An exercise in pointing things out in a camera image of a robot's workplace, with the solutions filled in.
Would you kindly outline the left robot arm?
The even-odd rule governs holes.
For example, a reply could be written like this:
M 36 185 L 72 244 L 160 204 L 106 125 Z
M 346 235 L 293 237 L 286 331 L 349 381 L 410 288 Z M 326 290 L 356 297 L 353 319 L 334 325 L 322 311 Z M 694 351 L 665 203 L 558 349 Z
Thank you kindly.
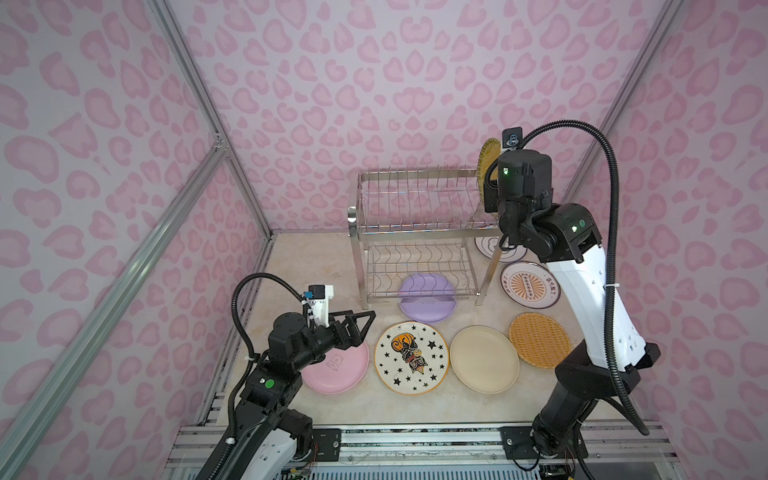
M 300 313 L 277 317 L 268 349 L 244 377 L 240 400 L 227 406 L 227 430 L 197 477 L 274 479 L 291 461 L 316 454 L 312 419 L 290 407 L 301 372 L 333 349 L 362 345 L 375 319 L 372 310 L 341 311 L 312 327 Z

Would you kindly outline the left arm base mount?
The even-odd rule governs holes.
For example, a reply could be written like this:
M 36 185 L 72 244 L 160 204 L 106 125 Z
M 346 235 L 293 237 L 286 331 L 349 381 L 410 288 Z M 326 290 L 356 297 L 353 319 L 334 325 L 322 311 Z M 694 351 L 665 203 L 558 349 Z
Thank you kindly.
M 296 440 L 296 462 L 336 462 L 340 458 L 342 430 L 338 428 L 311 428 Z

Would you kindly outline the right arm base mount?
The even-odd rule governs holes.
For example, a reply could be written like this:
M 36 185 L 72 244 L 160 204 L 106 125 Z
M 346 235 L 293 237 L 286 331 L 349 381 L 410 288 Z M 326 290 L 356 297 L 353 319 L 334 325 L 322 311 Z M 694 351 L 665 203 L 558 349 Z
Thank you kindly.
M 578 441 L 575 442 L 572 434 L 565 438 L 564 446 L 557 454 L 542 454 L 531 436 L 532 431 L 531 425 L 502 426 L 499 428 L 501 446 L 507 460 L 523 463 L 524 461 L 533 462 L 535 460 L 540 462 L 545 460 L 576 460 L 578 455 L 584 458 L 589 457 L 583 438 L 579 437 Z

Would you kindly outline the pink bear plate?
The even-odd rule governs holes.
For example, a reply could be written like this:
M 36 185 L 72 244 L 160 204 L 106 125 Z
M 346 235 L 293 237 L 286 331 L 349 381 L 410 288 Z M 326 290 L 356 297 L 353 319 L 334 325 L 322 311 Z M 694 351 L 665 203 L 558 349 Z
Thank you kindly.
M 344 393 L 363 379 L 369 359 L 369 347 L 365 343 L 347 350 L 333 349 L 322 362 L 302 370 L 303 383 L 319 394 Z

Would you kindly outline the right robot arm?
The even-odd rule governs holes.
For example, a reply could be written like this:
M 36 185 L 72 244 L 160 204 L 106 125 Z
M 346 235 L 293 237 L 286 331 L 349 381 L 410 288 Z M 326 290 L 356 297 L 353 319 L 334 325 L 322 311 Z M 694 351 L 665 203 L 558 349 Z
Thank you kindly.
M 501 244 L 533 252 L 554 276 L 584 336 L 555 369 L 556 386 L 535 417 L 533 449 L 553 458 L 577 435 L 576 427 L 602 399 L 619 400 L 636 422 L 629 395 L 640 370 L 660 350 L 636 330 L 618 294 L 615 255 L 588 209 L 553 201 L 552 160 L 534 150 L 503 151 L 484 181 L 485 209 L 497 213 Z

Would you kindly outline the yellow woven plate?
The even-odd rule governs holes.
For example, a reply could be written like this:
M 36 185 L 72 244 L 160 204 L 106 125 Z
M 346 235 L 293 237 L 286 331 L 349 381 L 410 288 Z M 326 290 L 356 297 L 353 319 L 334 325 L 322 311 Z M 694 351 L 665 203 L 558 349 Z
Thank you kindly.
M 486 174 L 501 153 L 501 142 L 497 138 L 487 139 L 481 147 L 477 162 L 477 183 L 480 201 L 484 202 Z

